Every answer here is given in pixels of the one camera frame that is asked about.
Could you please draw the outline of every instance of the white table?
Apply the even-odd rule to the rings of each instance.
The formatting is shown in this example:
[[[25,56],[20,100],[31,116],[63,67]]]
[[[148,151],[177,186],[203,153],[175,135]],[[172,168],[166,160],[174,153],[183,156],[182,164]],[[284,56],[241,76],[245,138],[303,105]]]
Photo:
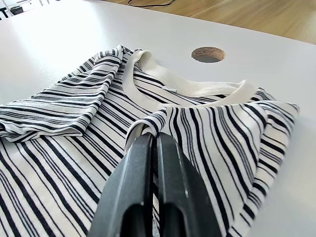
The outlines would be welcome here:
[[[285,163],[249,237],[316,236],[316,45],[93,0],[17,15],[0,22],[0,32],[0,103],[27,98],[121,43],[151,50],[184,78],[247,79],[278,100],[299,104]],[[197,62],[191,52],[201,46],[218,47],[226,58]]]

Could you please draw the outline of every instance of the fabric fold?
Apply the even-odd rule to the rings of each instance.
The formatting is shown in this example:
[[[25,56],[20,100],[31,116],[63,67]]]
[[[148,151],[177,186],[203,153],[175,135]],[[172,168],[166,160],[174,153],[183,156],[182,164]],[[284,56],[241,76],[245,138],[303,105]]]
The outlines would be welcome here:
[[[117,73],[123,56],[119,45],[100,52],[56,84],[0,106],[0,137],[23,142],[46,136],[82,136]]]

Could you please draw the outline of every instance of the neckline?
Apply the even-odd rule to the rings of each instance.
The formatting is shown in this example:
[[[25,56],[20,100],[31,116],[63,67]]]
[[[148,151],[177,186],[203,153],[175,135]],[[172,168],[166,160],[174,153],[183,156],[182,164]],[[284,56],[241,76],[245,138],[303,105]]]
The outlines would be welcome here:
[[[165,86],[177,89],[177,93],[189,97],[201,97],[207,95],[228,94],[225,98],[205,103],[202,105],[185,106],[187,108],[213,107],[229,104],[246,103],[257,91],[257,87],[252,86],[246,80],[240,83],[227,82],[196,82],[178,77],[170,70],[158,65],[149,51],[135,51],[125,65],[122,76],[122,87],[124,93],[138,106],[155,112],[165,106],[184,107],[182,105],[163,104],[152,100],[141,93],[134,84],[134,65],[138,61],[141,70],[161,81]]]

